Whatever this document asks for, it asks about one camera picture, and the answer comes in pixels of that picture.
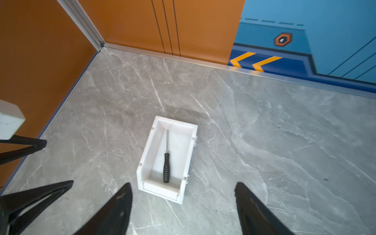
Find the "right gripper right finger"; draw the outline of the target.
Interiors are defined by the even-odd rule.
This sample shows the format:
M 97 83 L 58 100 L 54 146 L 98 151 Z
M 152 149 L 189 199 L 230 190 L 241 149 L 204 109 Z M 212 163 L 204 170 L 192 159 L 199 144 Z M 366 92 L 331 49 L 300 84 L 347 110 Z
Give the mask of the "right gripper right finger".
M 236 184 L 235 197 L 244 235 L 293 234 L 244 183 Z

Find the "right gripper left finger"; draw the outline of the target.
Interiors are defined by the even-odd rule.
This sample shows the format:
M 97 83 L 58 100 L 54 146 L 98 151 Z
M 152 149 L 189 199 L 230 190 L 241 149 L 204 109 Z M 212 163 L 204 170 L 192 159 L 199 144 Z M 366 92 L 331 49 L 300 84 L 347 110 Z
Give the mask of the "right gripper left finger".
M 125 235 L 130 222 L 133 193 L 126 183 L 76 235 Z

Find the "black handle screwdriver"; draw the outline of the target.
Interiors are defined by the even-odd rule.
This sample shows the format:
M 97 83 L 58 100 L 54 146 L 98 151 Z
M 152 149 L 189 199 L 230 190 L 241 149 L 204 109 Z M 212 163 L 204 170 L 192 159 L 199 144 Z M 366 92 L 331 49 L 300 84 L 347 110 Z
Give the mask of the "black handle screwdriver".
M 170 180 L 170 154 L 169 154 L 169 130 L 166 131 L 166 153 L 164 154 L 163 181 L 165 184 Z

